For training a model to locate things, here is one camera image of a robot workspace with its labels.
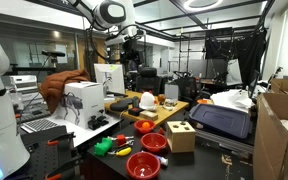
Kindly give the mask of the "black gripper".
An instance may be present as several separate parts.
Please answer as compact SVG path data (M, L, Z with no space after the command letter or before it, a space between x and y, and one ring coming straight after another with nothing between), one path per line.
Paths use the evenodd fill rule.
M139 52L136 50L136 41L128 40L123 45L123 53L121 54L121 63L126 64L128 61L134 61L137 65L141 63Z

